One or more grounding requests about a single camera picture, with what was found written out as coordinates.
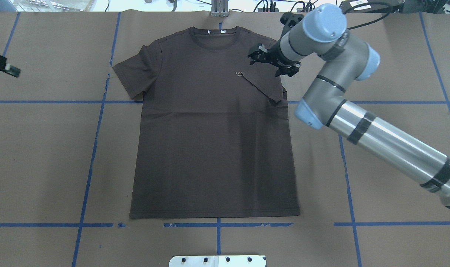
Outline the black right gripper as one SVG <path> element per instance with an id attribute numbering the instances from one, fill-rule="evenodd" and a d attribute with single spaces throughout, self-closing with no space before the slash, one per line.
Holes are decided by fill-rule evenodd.
<path id="1" fill-rule="evenodd" d="M 248 58 L 250 59 L 250 66 L 259 62 L 277 67 L 278 69 L 275 72 L 276 77 L 282 75 L 293 77 L 299 72 L 301 67 L 301 64 L 297 64 L 297 62 L 287 59 L 279 50 L 279 47 L 267 49 L 263 44 L 255 44 L 252 46 L 248 51 Z"/>

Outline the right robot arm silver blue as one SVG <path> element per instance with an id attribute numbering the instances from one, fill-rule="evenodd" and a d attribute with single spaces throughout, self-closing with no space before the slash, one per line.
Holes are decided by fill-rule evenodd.
<path id="1" fill-rule="evenodd" d="M 324 142 L 330 141 L 337 153 L 331 156 L 330 166 L 342 160 L 345 169 L 344 192 L 352 222 L 450 221 L 450 200 L 440 199 L 450 189 L 450 180 L 438 193 L 431 193 L 421 182 L 348 141 L 354 126 L 372 112 L 376 118 L 362 135 L 363 141 L 372 142 L 378 152 L 396 142 L 392 156 L 404 159 L 410 167 L 428 166 L 429 178 L 444 166 L 450 156 L 450 87 L 442 74 L 443 62 L 437 59 L 439 35 L 431 31 L 437 22 L 450 23 L 450 15 L 391 14 L 351 30 L 380 54 L 381 61 L 372 76 L 353 80 L 343 94 L 357 106 L 345 132 L 334 132 L 325 125 L 315 130 L 294 116 L 299 99 L 324 64 L 316 54 L 303 59 L 301 71 L 294 77 L 283 77 L 291 98 L 291 139 L 303 208 L 310 205 L 310 211 L 327 211 L 327 204 L 335 204 L 334 200 L 312 203 L 303 196 L 315 185 L 324 191 L 330 187 L 328 179 L 320 184 L 327 165 L 325 156 L 330 152 Z"/>

